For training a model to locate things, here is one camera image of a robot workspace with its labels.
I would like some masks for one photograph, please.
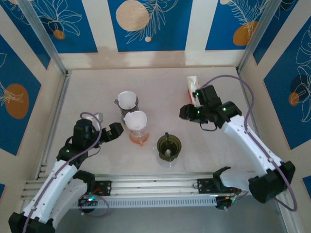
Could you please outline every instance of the orange liquid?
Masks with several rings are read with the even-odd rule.
[[[147,141],[148,137],[149,137],[148,133],[146,133],[141,137],[134,137],[132,134],[130,134],[130,140],[134,143],[140,144],[141,147],[143,146],[143,143]]]

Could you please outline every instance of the orange circle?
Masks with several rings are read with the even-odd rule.
[[[299,95],[296,92],[291,93],[288,101],[291,106],[296,106],[299,103]]]
[[[17,100],[12,98],[12,94],[17,97]],[[9,85],[4,96],[8,99],[5,101],[5,107],[8,113],[15,119],[23,119],[29,108],[29,96],[27,90],[20,84]]]
[[[53,35],[59,40],[63,40],[66,37],[65,33],[63,33],[61,30],[55,30]]]
[[[257,21],[252,21],[239,27],[233,35],[233,43],[238,46],[247,45],[251,35],[257,27],[257,24]]]

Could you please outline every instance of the white table surface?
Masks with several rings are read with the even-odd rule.
[[[118,139],[102,144],[101,152],[86,159],[80,169],[113,175],[214,172],[224,166],[253,170],[239,146],[222,130],[204,132],[199,124],[179,118],[180,108],[190,103],[187,76],[197,76],[203,85],[220,74],[237,75],[234,67],[73,71],[48,157],[47,173],[52,170],[65,140],[72,136],[81,112],[102,112],[103,127],[120,122],[121,112],[114,100],[122,91],[137,94],[139,109],[148,117],[148,140],[140,147],[130,141],[125,130]],[[246,114],[248,107],[237,80],[220,78],[212,84],[222,102],[232,101]],[[177,136],[182,143],[172,167],[163,166],[157,160],[156,143],[165,132]]]

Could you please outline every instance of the measuring cup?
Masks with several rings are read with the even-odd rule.
[[[130,130],[129,137],[131,141],[140,144],[142,147],[149,136],[146,130],[147,115],[142,111],[134,111],[132,113],[127,113],[124,121],[127,128]]]
[[[138,97],[132,91],[123,91],[118,94],[118,98],[115,100],[115,104],[121,109],[123,117],[127,113],[131,113],[138,109]]]

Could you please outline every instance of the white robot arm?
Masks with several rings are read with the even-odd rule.
[[[58,223],[73,203],[82,195],[94,191],[95,176],[78,169],[88,157],[88,152],[84,151],[95,144],[98,138],[95,148],[103,142],[118,138],[123,132],[120,123],[113,123],[109,127],[109,131],[104,128],[99,135],[91,120],[77,121],[73,136],[67,139],[64,147],[59,151],[53,170],[39,192],[21,214],[11,215],[9,225],[12,233],[23,233],[25,225],[27,225],[26,232],[54,233]]]
[[[255,172],[245,172],[230,167],[221,168],[213,174],[213,185],[217,190],[221,192],[228,187],[234,187],[249,191],[261,203],[266,203],[283,192],[287,188],[285,179],[289,183],[292,181],[295,166],[290,161],[283,162],[272,153],[245,125],[238,107],[230,101],[222,103],[212,85],[197,89],[193,97],[200,104],[183,106],[179,116],[200,125],[213,122],[216,129],[223,130],[236,141],[255,169]]]

